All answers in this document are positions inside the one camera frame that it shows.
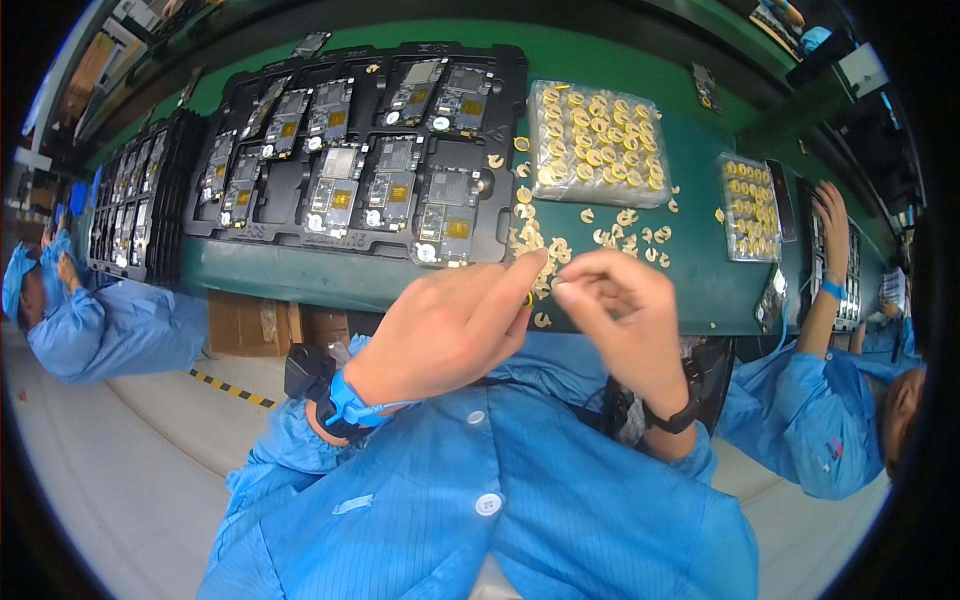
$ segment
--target green table surface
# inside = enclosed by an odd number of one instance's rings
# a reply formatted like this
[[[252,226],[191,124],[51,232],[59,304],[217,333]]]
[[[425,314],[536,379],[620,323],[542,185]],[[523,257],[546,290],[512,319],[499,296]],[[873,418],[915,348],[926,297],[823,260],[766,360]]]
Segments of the green table surface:
[[[654,101],[662,112],[661,143],[665,143],[668,153],[672,184],[681,188],[675,195],[680,210],[674,214],[665,205],[640,210],[639,221],[628,228],[627,235],[636,232],[639,238],[643,227],[656,230],[669,225],[673,229],[673,236],[660,249],[670,256],[671,264],[664,272],[677,288],[682,334],[759,334],[753,310],[771,266],[728,260],[724,226],[713,216],[716,208],[723,205],[714,161],[722,152],[735,152],[733,133],[756,117],[754,108],[721,87],[724,114],[716,115],[700,107],[684,67],[601,38],[519,23],[446,20],[442,29],[440,25],[437,21],[408,21],[338,31],[325,49],[363,44],[387,48],[404,41],[438,39],[438,31],[444,32],[441,36],[444,39],[455,32],[456,40],[465,46],[487,47],[494,43],[520,46],[529,60],[531,82],[535,79],[571,81],[625,91]],[[282,60],[295,45],[278,46],[206,75],[197,85],[188,107],[204,114],[212,112],[230,75],[243,70],[256,71],[264,64]],[[169,114],[177,97],[179,94],[157,105],[155,118]],[[526,119],[522,119],[518,131],[526,129]],[[117,142],[134,133],[135,128],[121,133]],[[791,185],[795,184],[797,174],[813,181],[830,179],[823,164],[813,156],[803,155],[794,141],[767,157],[784,164]],[[525,153],[514,153],[507,164],[527,159]],[[808,216],[797,205],[795,187],[792,191],[799,224]],[[854,222],[866,224],[866,214],[860,204],[842,186],[841,191],[848,199],[848,211]],[[609,229],[620,210],[590,204],[596,218],[594,225],[586,225],[580,220],[580,212],[588,204],[534,200],[534,205],[540,232],[547,242],[551,237],[563,237],[574,255],[598,248],[592,239],[593,231],[600,227]],[[867,309],[876,295],[874,290],[880,282],[884,257],[870,240],[871,237],[880,239],[878,232],[864,230],[863,233],[861,296]],[[802,243],[783,245],[780,266],[789,281],[791,296],[797,294],[803,283],[801,257],[806,249],[801,248]],[[639,246],[642,254],[646,244],[641,240]],[[190,286],[372,311],[385,311],[410,281],[424,275],[424,269],[407,261],[197,238],[184,239],[181,270],[183,282]],[[792,303],[793,317],[789,321],[792,329],[799,305],[796,301]],[[552,329],[570,330],[563,311],[549,297],[538,300],[535,310],[551,317]]]

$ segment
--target blue lab coat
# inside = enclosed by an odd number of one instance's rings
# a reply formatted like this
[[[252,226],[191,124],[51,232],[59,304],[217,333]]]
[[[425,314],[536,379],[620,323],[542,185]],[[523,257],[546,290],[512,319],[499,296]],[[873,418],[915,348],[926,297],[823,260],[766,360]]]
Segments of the blue lab coat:
[[[913,332],[913,318],[903,317],[902,312],[895,319],[888,321],[877,331],[868,333],[863,338],[861,355],[868,360],[881,363],[894,362],[897,366],[914,369],[924,365],[924,359],[917,353],[917,341]],[[897,334],[900,334],[900,347],[894,357],[894,347],[897,345]]]
[[[52,242],[40,254],[43,289],[47,295],[44,317],[53,314],[53,311],[66,301],[66,286],[63,285],[60,276],[57,274],[57,263],[60,262],[60,254],[63,252],[73,258],[77,277],[80,279],[80,284],[86,289],[97,290],[117,280],[115,277],[92,271],[86,266],[85,262],[73,257],[73,242],[70,239],[70,232],[66,229],[60,229]]]
[[[27,334],[67,383],[189,369],[206,339],[206,300],[136,281],[69,295]]]
[[[889,385],[907,368],[839,348],[739,363],[715,435],[805,493],[839,500],[883,470],[876,402],[862,373]]]
[[[522,351],[491,373],[516,383],[428,398],[347,448],[287,400],[227,478],[197,597],[466,598],[488,554],[524,598],[756,597],[756,539],[709,486],[704,426],[671,464],[604,437],[551,392],[566,366],[599,364],[581,358]],[[605,380],[564,394],[586,402]]]

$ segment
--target white button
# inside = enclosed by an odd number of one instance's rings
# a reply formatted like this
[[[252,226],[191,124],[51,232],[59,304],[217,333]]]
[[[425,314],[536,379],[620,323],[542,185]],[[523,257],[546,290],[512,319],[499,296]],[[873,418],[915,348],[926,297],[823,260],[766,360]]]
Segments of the white button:
[[[483,516],[490,516],[500,510],[503,506],[503,500],[495,493],[485,493],[477,498],[477,513]]]

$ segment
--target yellow black hazard tape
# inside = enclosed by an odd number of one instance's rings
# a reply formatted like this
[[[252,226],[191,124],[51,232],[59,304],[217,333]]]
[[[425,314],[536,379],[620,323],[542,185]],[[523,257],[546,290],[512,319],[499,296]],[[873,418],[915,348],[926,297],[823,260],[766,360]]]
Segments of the yellow black hazard tape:
[[[274,402],[273,400],[270,400],[269,398],[258,396],[256,394],[251,394],[250,392],[246,392],[244,390],[241,390],[240,388],[231,386],[228,383],[224,383],[220,379],[215,379],[206,373],[199,372],[196,369],[191,369],[189,373],[194,378],[200,379],[203,383],[209,383],[213,387],[223,390],[228,394],[233,394],[234,396],[242,397],[250,404],[256,404],[257,406],[262,406],[264,408],[274,408],[276,406],[276,402]]]

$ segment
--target clear plastic tray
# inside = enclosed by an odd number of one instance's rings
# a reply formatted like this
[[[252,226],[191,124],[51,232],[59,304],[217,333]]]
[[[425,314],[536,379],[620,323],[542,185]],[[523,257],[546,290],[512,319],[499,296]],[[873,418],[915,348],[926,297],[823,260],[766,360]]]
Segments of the clear plastic tray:
[[[655,208],[670,199],[670,170],[654,103],[537,80],[527,105],[537,198],[637,208]]]
[[[727,200],[727,255],[738,262],[780,262],[780,216],[767,165],[743,156],[717,157]]]

